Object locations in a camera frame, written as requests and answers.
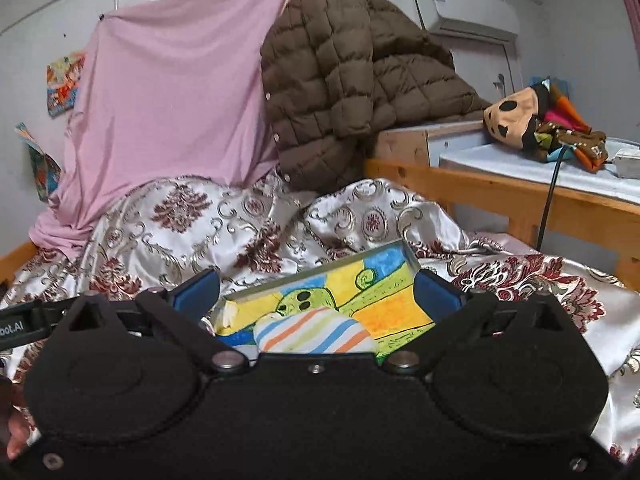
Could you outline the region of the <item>orange blue striped sock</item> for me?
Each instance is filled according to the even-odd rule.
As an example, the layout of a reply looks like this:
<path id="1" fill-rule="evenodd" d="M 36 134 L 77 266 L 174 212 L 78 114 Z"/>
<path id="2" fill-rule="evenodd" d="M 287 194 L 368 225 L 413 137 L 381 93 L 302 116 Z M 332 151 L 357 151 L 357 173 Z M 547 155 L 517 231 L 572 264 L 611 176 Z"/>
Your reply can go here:
<path id="1" fill-rule="evenodd" d="M 361 323 L 329 307 L 266 314 L 255 323 L 253 337 L 260 353 L 378 353 L 378 343 Z"/>

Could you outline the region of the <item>metal tray with colourful mat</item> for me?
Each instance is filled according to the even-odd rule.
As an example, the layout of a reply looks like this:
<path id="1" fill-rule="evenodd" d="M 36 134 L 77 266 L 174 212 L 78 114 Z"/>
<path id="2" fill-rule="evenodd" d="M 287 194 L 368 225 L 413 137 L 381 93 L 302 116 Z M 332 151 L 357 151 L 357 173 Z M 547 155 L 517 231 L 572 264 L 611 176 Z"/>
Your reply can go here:
<path id="1" fill-rule="evenodd" d="M 218 301 L 214 335 L 252 361 L 261 354 L 255 323 L 264 315 L 287 316 L 329 307 L 361 323 L 378 343 L 382 359 L 430 330 L 435 323 L 416 304 L 418 260 L 401 240 L 235 292 Z"/>

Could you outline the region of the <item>floral satin bedspread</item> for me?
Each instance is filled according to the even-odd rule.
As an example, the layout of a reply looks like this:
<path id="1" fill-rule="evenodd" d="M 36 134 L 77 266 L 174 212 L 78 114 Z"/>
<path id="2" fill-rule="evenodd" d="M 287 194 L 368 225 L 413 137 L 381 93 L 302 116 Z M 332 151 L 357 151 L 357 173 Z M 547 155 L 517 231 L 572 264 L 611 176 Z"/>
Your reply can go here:
<path id="1" fill-rule="evenodd" d="M 197 177 L 150 182 L 108 208 L 79 256 L 37 252 L 1 303 L 56 301 L 89 289 L 129 299 L 209 266 L 230 294 L 398 238 L 424 268 L 462 288 L 506 300 L 552 292 L 608 374 L 610 394 L 594 436 L 622 462 L 638 457 L 638 294 L 509 235 L 465 231 L 435 203 L 384 179 L 326 196 L 295 192 L 274 173 L 245 190 Z"/>

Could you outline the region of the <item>colourful rag doll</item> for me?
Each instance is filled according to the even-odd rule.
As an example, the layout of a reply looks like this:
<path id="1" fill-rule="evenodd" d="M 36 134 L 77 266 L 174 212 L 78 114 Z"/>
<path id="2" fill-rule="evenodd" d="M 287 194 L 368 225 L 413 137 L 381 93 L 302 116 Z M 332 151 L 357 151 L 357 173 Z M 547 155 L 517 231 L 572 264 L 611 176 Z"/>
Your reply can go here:
<path id="1" fill-rule="evenodd" d="M 606 134 L 591 128 L 550 78 L 492 104 L 483 117 L 492 138 L 542 162 L 575 157 L 597 172 L 608 160 Z"/>

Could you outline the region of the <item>pink hanging sheet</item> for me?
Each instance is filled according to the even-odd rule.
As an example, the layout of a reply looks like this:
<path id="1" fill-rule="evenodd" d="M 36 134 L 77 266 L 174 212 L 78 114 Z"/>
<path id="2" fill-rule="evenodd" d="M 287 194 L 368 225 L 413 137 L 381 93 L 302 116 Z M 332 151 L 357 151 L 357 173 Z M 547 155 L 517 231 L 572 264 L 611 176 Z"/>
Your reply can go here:
<path id="1" fill-rule="evenodd" d="M 276 163 L 260 48 L 290 0 L 155 0 L 90 38 L 58 188 L 30 229 L 76 257 L 105 211 L 145 183 L 254 183 Z"/>

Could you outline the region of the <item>brown puffer jacket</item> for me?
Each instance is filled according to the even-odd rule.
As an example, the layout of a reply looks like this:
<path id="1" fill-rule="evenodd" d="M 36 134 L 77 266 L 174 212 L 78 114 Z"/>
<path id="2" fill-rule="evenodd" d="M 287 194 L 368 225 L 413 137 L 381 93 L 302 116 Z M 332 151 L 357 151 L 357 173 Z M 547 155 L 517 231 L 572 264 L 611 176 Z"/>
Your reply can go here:
<path id="1" fill-rule="evenodd" d="M 482 116 L 454 58 L 390 0 L 291 0 L 260 49 L 278 170 L 329 194 L 362 177 L 387 129 Z"/>

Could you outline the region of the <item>white air conditioner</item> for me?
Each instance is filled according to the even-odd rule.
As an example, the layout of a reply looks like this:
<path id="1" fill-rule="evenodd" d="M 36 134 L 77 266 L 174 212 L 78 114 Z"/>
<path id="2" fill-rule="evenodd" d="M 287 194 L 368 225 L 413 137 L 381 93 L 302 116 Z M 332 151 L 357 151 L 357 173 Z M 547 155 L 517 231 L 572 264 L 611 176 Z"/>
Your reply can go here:
<path id="1" fill-rule="evenodd" d="M 502 0 L 414 0 L 425 29 L 434 35 L 512 44 L 520 34 L 516 12 Z"/>

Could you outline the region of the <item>wooden bed frame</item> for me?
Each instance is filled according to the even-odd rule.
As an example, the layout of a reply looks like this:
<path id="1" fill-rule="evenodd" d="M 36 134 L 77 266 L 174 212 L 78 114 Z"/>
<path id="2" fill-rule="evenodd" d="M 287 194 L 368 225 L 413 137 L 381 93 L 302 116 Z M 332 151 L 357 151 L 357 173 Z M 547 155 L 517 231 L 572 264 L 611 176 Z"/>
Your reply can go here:
<path id="1" fill-rule="evenodd" d="M 468 232 L 506 234 L 535 252 L 560 256 L 555 249 L 535 247 L 537 228 L 544 224 L 611 249 L 618 255 L 613 278 L 629 289 L 639 286 L 639 209 L 634 204 L 490 174 L 378 159 L 367 162 L 366 173 L 364 180 L 384 179 L 435 203 Z M 2 260 L 2 278 L 10 287 L 21 267 L 41 249 L 26 244 Z"/>

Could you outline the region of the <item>colourful kite wall decoration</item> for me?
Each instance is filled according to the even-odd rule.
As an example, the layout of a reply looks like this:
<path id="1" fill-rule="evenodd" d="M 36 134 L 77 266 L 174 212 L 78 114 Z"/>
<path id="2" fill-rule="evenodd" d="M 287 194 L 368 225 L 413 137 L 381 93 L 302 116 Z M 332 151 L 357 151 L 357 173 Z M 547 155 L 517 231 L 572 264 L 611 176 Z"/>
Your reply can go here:
<path id="1" fill-rule="evenodd" d="M 58 163 L 43 151 L 24 122 L 20 122 L 15 126 L 15 132 L 26 145 L 38 198 L 40 202 L 47 203 L 50 196 L 58 188 L 62 170 Z"/>

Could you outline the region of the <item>colourful wall poster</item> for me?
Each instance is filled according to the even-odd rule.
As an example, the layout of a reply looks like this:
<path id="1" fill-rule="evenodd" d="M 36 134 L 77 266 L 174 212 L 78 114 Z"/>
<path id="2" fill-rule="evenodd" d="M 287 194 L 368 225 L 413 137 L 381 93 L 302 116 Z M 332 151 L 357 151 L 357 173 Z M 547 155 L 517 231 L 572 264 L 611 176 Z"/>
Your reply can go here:
<path id="1" fill-rule="evenodd" d="M 50 117 L 58 117 L 74 107 L 85 57 L 84 51 L 73 51 L 47 66 L 47 111 Z"/>

